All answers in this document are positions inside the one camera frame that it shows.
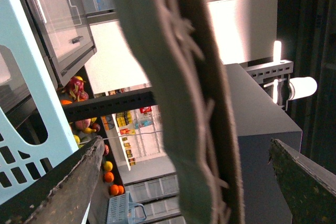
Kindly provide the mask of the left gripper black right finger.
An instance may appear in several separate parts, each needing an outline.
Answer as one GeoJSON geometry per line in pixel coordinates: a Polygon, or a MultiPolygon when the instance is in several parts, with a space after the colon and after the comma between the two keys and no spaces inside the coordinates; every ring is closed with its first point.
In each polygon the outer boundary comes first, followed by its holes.
{"type": "Polygon", "coordinates": [[[335,174],[278,139],[269,157],[292,222],[335,223],[335,174]]]}

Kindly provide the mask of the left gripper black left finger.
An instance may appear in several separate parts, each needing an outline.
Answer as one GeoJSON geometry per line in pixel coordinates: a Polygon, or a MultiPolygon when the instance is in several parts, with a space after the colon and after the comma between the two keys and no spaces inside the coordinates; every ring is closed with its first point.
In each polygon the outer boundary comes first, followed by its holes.
{"type": "Polygon", "coordinates": [[[98,182],[104,141],[97,136],[1,204],[1,223],[82,223],[98,182]]]}

